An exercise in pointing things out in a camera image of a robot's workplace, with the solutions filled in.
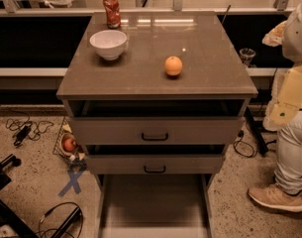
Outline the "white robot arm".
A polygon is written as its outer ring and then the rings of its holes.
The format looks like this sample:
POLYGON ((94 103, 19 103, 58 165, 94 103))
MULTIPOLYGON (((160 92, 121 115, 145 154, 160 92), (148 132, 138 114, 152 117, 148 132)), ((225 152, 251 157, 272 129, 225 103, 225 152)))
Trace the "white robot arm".
POLYGON ((289 17, 267 33, 262 42, 270 47, 282 47, 282 55, 292 62, 273 81, 271 100, 267 104, 262 125, 277 131, 286 126, 302 109, 302 1, 289 17))

